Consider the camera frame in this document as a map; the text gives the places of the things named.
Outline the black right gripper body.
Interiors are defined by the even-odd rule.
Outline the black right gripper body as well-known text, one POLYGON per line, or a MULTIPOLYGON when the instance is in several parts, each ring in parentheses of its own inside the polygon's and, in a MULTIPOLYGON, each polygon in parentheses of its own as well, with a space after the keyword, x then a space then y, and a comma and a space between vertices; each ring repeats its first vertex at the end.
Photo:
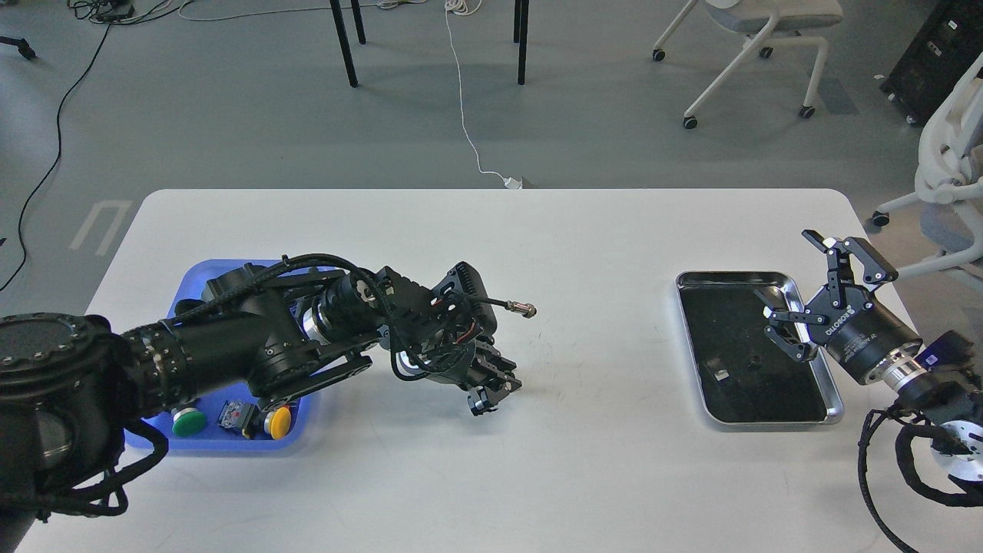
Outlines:
POLYGON ((821 346, 860 385, 882 380, 878 364, 900 349, 915 355, 923 340, 866 288, 846 288, 846 300, 833 306, 831 291, 822 288, 806 305, 824 323, 806 326, 811 346, 802 358, 811 359, 821 346))

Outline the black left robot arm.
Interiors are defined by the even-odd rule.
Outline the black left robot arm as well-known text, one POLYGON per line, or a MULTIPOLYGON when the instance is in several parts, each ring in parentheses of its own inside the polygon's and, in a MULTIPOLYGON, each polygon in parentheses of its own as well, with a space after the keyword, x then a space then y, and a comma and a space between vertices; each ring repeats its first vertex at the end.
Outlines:
POLYGON ((123 333, 99 315, 4 316, 2 550, 53 514, 122 515, 125 485, 169 449, 148 418, 233 382, 276 412, 361 373, 381 346, 400 380, 457 386, 474 416, 494 412, 521 386, 495 347, 494 307, 537 312, 488 296, 469 263, 428 288, 391 267, 305 254, 236 267, 172 317, 123 333))

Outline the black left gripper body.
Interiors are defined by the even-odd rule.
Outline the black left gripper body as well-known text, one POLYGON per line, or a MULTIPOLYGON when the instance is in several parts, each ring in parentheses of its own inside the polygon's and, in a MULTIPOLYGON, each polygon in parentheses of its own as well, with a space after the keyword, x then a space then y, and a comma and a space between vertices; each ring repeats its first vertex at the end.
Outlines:
POLYGON ((433 382, 457 386, 462 391, 495 384, 501 350, 489 342, 471 342, 458 346, 438 361, 440 372, 422 372, 433 382))

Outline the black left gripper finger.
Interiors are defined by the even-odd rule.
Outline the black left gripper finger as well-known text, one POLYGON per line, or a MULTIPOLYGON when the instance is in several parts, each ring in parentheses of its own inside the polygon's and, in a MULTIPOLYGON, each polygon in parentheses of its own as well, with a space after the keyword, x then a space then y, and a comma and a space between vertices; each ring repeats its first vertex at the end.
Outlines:
POLYGON ((514 374, 516 368, 516 363, 503 357, 492 344, 477 344, 476 371, 480 386, 494 392, 518 391, 522 382, 514 374))
POLYGON ((492 380, 467 389, 467 399, 473 416, 495 412, 496 406, 511 393, 511 382, 492 380))

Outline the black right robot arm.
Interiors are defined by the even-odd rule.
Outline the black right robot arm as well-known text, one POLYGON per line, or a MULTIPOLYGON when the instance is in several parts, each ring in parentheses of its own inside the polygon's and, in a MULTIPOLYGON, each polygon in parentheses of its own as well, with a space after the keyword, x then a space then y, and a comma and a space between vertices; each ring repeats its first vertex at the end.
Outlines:
POLYGON ((902 551, 912 546, 882 520, 869 490, 868 449, 878 427, 899 424, 895 457, 902 478, 921 497, 942 506, 974 508, 981 499, 981 376, 973 367, 973 345, 959 333, 931 344, 875 298, 898 271, 870 244, 849 236, 803 236, 826 261, 826 282, 802 311, 790 310, 776 294, 761 293, 765 333, 797 362, 826 351, 859 385, 884 382, 896 400, 865 417, 858 439, 861 494, 875 524, 902 551))

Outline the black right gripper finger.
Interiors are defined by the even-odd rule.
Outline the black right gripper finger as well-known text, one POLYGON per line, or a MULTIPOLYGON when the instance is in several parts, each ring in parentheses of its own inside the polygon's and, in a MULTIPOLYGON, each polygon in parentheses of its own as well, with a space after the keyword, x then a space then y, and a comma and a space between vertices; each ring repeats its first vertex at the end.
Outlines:
POLYGON ((811 342, 811 339, 802 342, 796 324, 821 325, 821 315, 789 310, 789 305, 776 288, 758 288, 753 293, 765 305, 763 313, 768 321, 768 326, 765 328, 766 336, 791 359, 797 362, 814 360, 817 346, 811 342))
POLYGON ((826 255, 826 285, 829 303, 846 304, 847 290, 874 293, 885 283, 894 283, 899 271, 869 241, 856 236, 839 239, 824 237, 815 230, 802 230, 802 236, 826 255), (863 266, 861 283, 851 267, 854 258, 863 266))

